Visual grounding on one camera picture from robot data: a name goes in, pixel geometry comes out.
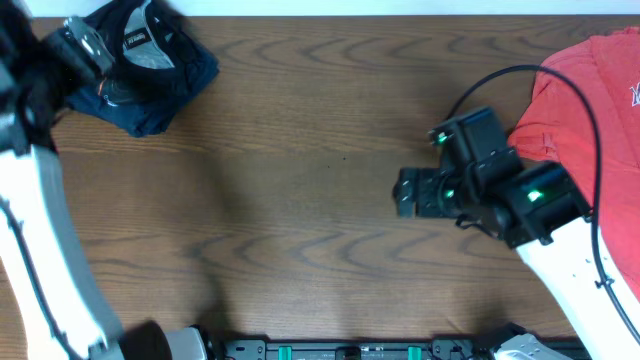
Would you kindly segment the black patterned jersey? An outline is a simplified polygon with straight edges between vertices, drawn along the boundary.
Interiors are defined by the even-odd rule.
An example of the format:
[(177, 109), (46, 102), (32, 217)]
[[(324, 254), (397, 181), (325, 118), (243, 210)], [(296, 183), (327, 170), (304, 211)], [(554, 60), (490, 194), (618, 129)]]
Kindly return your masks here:
[(184, 96), (191, 91), (187, 70), (194, 46), (181, 28), (181, 16), (166, 2), (116, 0), (85, 18), (104, 40), (114, 66), (96, 87), (115, 105)]

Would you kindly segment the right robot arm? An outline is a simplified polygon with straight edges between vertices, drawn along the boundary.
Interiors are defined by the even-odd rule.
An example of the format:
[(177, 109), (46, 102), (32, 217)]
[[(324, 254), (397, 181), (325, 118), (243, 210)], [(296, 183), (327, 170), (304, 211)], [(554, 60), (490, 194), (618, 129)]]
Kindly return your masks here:
[(401, 217), (452, 219), (503, 242), (546, 286), (591, 358), (638, 358), (639, 301), (562, 166), (405, 167), (393, 198)]

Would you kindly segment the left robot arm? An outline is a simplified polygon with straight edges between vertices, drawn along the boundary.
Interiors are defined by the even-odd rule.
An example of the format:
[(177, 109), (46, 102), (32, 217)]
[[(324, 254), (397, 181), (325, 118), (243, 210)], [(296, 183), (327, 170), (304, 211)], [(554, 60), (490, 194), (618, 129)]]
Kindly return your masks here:
[(120, 359), (122, 325), (98, 289), (64, 193), (52, 129), (65, 98), (114, 59), (79, 17), (44, 38), (1, 2), (1, 261), (31, 359)]

